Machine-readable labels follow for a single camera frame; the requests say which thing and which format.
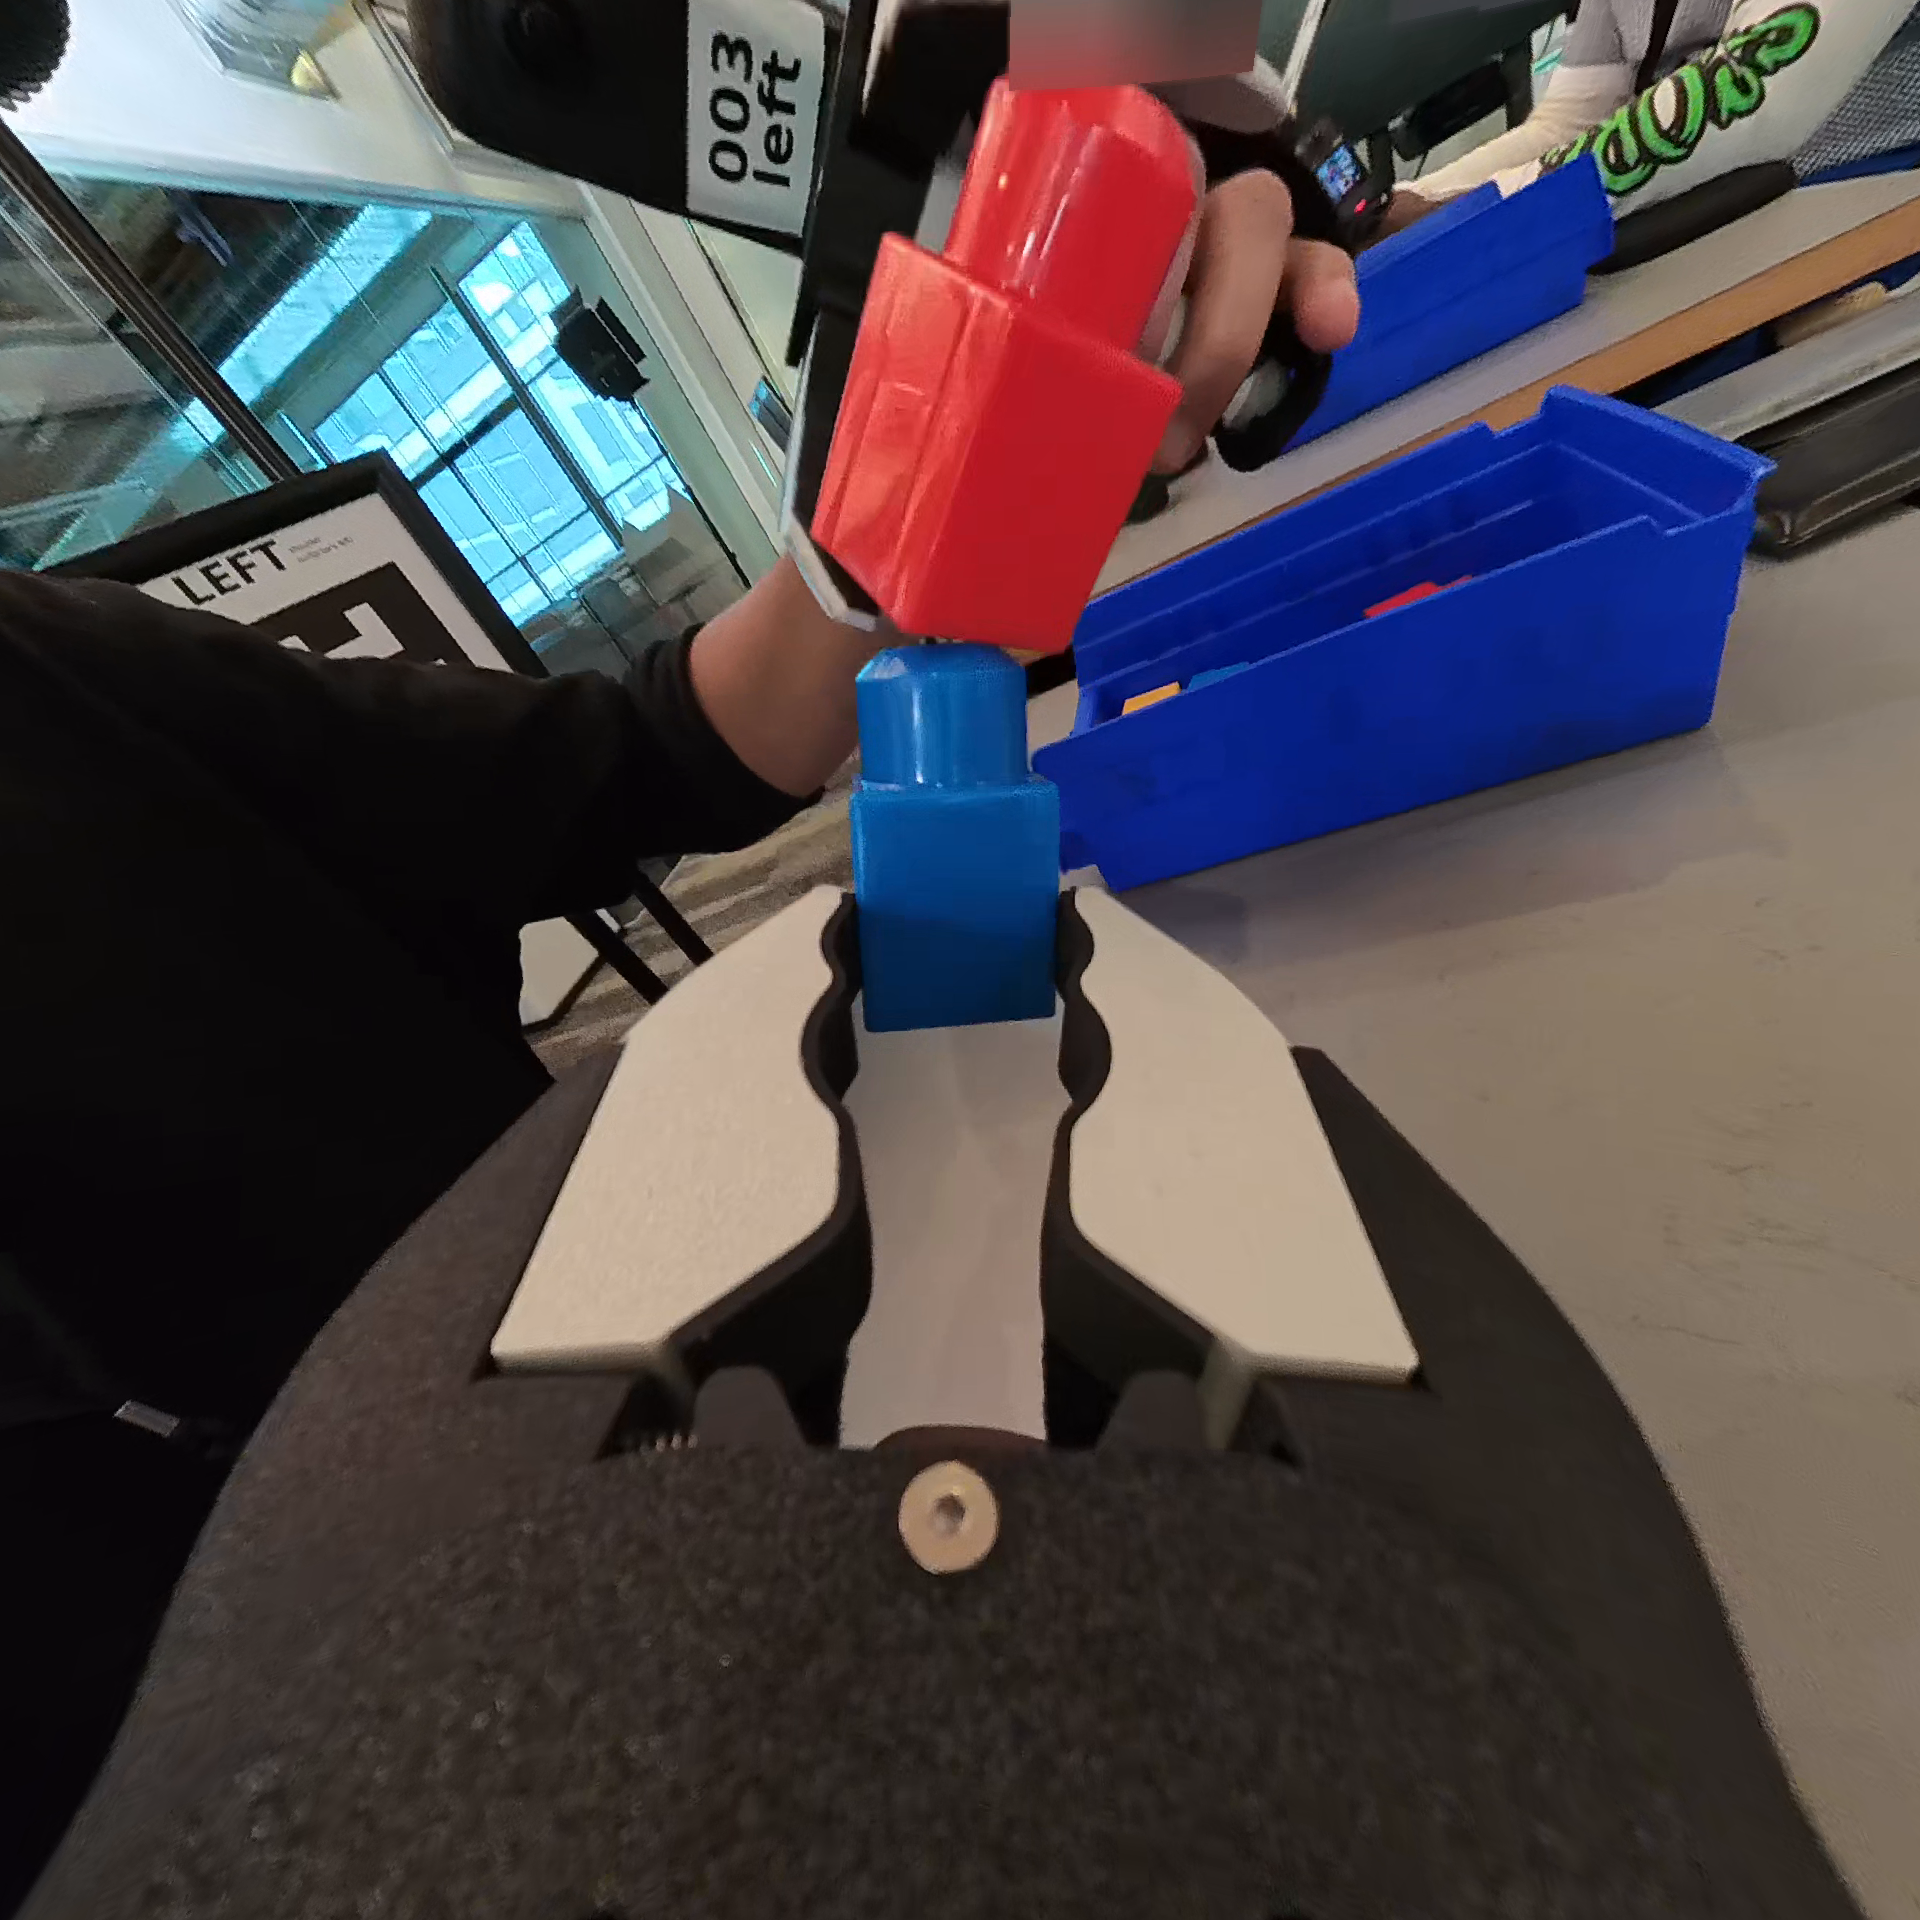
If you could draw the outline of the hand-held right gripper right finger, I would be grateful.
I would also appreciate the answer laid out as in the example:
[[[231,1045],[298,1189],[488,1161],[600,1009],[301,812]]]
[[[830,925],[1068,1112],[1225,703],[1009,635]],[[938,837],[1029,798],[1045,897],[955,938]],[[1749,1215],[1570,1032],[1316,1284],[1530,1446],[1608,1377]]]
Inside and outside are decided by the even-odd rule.
[[[1059,996],[1049,1358],[1113,1411],[1179,1383],[1212,1448],[1252,1440],[1268,1389],[1417,1389],[1419,1345],[1282,1028],[1102,888],[1060,901]]]

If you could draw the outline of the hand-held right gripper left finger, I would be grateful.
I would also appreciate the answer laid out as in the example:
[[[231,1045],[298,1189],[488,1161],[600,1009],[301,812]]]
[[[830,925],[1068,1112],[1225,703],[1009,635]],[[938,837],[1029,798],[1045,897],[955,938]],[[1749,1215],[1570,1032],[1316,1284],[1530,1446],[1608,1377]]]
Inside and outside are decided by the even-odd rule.
[[[843,1448],[875,1291],[849,1095],[857,903],[819,884],[685,975],[624,1036],[491,1343],[506,1378],[642,1383],[691,1416],[772,1381]]]

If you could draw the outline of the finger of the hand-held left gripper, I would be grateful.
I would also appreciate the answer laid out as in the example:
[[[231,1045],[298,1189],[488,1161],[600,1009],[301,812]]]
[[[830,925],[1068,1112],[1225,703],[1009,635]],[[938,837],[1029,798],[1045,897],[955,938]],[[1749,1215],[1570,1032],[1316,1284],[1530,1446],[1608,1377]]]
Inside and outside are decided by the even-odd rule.
[[[794,398],[781,478],[781,543],[820,611],[858,633],[881,629],[877,601],[817,540],[813,523],[824,492],[879,246],[877,237],[830,237],[806,252],[786,342]]]

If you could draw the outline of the red mega block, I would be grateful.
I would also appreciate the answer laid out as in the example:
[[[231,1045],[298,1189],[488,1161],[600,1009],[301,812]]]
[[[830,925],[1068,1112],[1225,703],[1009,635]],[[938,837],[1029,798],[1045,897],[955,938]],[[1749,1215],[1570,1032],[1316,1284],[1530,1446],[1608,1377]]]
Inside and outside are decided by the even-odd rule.
[[[1060,654],[1181,404],[1203,189],[1138,84],[982,111],[942,249],[877,246],[810,536],[903,635]]]

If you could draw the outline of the blue mega block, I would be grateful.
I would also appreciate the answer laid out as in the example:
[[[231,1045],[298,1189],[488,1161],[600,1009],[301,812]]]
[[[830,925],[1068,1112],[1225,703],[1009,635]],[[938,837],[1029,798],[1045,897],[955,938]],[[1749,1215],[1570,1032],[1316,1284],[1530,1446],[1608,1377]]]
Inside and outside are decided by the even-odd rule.
[[[857,716],[866,1031],[1049,1019],[1060,797],[1031,764],[1024,669],[988,645],[897,647],[860,671]]]

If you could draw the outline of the blue plastic bin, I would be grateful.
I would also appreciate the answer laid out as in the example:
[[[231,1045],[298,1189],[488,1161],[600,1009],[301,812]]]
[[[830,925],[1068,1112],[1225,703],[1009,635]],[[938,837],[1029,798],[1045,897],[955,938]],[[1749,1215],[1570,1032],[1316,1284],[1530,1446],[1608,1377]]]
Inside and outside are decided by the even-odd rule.
[[[1508,196],[1452,198],[1356,259],[1359,327],[1291,448],[1405,398],[1579,308],[1614,250],[1614,205],[1582,154]]]
[[[1703,731],[1771,470],[1555,389],[1099,597],[1071,731],[1032,757],[1063,867],[1136,891]]]

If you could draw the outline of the person's left forearm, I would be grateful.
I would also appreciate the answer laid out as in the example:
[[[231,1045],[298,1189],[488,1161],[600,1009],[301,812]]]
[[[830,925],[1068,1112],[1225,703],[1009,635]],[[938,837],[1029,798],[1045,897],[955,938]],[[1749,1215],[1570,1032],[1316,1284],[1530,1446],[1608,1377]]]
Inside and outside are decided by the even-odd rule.
[[[889,642],[788,561],[624,681],[314,657],[26,572],[3,641],[9,1093],[79,1074],[120,1012],[193,1121],[419,1108],[459,1165],[551,1087],[522,929],[817,802]]]

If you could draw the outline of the person's left hand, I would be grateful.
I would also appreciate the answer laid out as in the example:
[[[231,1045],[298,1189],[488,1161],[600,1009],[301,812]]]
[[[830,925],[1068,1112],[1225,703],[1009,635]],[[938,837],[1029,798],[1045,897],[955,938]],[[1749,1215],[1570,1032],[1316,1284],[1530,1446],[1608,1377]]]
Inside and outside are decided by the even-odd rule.
[[[1256,168],[1209,190],[1184,285],[1186,313],[1169,374],[1181,403],[1153,472],[1189,466],[1264,356],[1277,316],[1319,355],[1350,346],[1361,325],[1354,260],[1330,242],[1301,239],[1288,186]]]

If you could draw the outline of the black mounted box device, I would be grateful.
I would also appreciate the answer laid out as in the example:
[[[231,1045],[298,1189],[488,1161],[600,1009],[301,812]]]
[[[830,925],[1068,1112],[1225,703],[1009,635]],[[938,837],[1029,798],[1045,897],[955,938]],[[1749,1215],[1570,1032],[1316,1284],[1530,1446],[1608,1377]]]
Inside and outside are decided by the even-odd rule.
[[[649,387],[647,355],[603,300],[570,293],[553,313],[555,352],[590,396],[634,406]]]

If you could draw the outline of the black framed marker sign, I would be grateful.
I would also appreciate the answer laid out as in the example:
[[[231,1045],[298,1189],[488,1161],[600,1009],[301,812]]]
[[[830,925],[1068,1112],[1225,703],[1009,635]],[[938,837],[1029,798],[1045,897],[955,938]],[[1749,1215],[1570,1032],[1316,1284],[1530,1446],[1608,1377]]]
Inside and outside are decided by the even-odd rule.
[[[126,584],[318,660],[417,660],[549,679],[386,453],[231,499],[46,572]]]

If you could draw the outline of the person's torso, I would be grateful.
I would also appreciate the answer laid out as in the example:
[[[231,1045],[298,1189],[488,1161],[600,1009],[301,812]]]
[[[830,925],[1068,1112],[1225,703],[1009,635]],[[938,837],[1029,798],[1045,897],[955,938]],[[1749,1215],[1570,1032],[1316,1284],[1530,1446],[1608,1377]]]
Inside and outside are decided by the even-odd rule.
[[[5,1916],[106,1760],[235,1455],[352,1281],[77,1166],[5,1172]]]

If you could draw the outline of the black folder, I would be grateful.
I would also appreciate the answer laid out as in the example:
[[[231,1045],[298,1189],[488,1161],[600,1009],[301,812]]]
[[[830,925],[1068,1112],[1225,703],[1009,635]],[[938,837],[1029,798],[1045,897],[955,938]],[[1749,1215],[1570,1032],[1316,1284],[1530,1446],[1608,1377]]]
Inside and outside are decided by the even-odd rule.
[[[1752,436],[1773,470],[1756,496],[1752,550],[1784,558],[1916,496],[1919,393],[1858,393]]]

